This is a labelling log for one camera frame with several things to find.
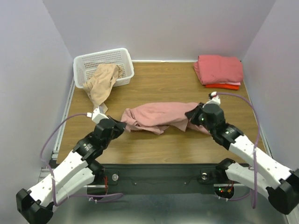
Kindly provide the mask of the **dusty pink t shirt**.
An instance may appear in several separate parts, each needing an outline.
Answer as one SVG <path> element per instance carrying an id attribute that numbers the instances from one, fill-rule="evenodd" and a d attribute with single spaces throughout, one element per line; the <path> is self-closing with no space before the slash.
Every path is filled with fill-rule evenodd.
<path id="1" fill-rule="evenodd" d="M 197 105 L 181 102 L 148 103 L 133 109 L 127 108 L 121 122 L 127 124 L 126 130 L 129 132 L 145 130 L 161 135 L 168 127 L 173 126 L 183 132 L 189 128 L 209 135 L 204 127 L 191 124 L 185 116 L 186 112 L 193 110 Z"/>

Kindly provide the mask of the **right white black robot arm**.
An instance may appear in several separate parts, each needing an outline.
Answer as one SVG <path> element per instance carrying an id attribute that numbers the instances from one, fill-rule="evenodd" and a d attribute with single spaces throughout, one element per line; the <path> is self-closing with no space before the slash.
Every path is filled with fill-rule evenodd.
<path id="1" fill-rule="evenodd" d="M 252 168 L 227 160 L 219 168 L 229 180 L 239 182 L 268 199 L 280 213 L 288 215 L 299 204 L 299 171 L 292 170 L 257 148 L 237 127 L 225 121 L 218 104 L 200 103 L 185 113 L 188 120 L 209 131 L 213 140 L 236 154 Z"/>

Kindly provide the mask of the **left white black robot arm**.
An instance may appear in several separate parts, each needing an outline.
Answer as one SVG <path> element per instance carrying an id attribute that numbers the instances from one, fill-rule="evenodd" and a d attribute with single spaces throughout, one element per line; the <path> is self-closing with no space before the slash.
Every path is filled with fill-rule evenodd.
<path id="1" fill-rule="evenodd" d="M 103 166 L 96 161 L 110 142 L 125 131 L 126 124 L 104 116 L 94 130 L 79 140 L 64 161 L 30 189 L 16 194 L 19 213 L 29 224 L 46 224 L 54 208 L 95 180 L 107 182 Z"/>

